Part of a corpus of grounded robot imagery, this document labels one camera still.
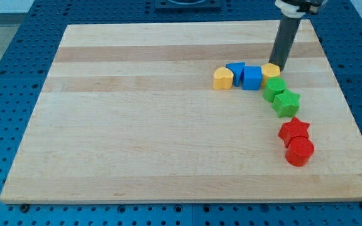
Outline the robot arm end white flange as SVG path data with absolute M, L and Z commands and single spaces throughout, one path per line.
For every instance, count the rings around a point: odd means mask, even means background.
M 299 19 L 305 14 L 318 14 L 328 0 L 276 0 L 275 6 L 286 17 Z

